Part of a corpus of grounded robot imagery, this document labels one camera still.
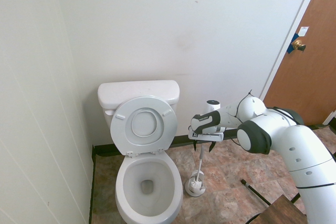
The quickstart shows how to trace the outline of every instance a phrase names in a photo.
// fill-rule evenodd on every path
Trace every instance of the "toilet hinge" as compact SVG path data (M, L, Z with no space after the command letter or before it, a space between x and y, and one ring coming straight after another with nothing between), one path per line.
M133 152L126 152L126 155L133 158L133 157L137 157L139 154L133 154Z
M156 152L152 152L152 153L155 154L155 155L158 155L158 154L160 154L161 152L163 152L163 148L159 148L159 149L157 149Z

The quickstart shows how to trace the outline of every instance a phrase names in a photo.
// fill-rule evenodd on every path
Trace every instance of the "door frame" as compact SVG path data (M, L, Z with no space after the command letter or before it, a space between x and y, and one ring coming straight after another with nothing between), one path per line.
M285 39L285 41L282 44L282 48L281 48L281 50L280 50L280 52L278 54L278 57L277 57L274 65L272 67L272 70L271 70L271 72L270 72L270 74L269 74L269 76L267 78L267 81L266 81L266 83L264 85L264 88L262 89L261 95L259 97L261 100L264 100L264 98L265 98L265 96L266 96L266 94L267 94L267 92L269 90L269 87L271 86L271 84L273 82L273 79L274 79L274 77L275 77L275 75L276 75L276 73L277 73L277 71L278 71L278 69L280 67L282 59L286 55L286 51L287 51L288 45L290 44L290 42L291 42L291 40L292 40L292 38L293 38L296 30L297 30L297 28L298 28L298 26L299 26L302 18L303 18L303 15L304 15L304 13L307 10L307 7L308 7L310 1L311 0L302 0L301 6L300 6L300 8L299 8L299 10L298 10L298 12L296 14L296 17L295 17L295 19L294 19L294 21L293 21L293 23L292 23L292 25L291 25L288 33L287 33L286 39Z

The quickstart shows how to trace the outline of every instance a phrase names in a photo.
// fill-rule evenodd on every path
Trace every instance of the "wooden door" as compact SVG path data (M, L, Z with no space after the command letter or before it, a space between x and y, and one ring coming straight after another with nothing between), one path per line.
M336 109L336 0L311 0L297 29L304 52L286 53L266 94L266 106L298 112L305 125L320 124Z

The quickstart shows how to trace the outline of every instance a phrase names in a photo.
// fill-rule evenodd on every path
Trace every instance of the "toilet brush handle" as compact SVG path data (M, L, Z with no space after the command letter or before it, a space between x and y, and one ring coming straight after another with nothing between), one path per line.
M202 145L201 146L201 154L199 155L200 157L200 159L203 159L203 156L204 156L204 146Z
M203 145L201 146L201 154L199 155L200 159L199 159L199 166L198 166L198 172L197 172L197 177L196 177L196 181L198 181L198 177L199 177L199 172L201 171L201 165L202 165L202 159L204 156L204 147Z

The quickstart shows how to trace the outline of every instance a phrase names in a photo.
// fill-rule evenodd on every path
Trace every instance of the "wooden table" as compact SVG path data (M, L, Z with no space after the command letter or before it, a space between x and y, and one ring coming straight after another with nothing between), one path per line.
M251 224L307 224L307 217L284 195L262 212Z

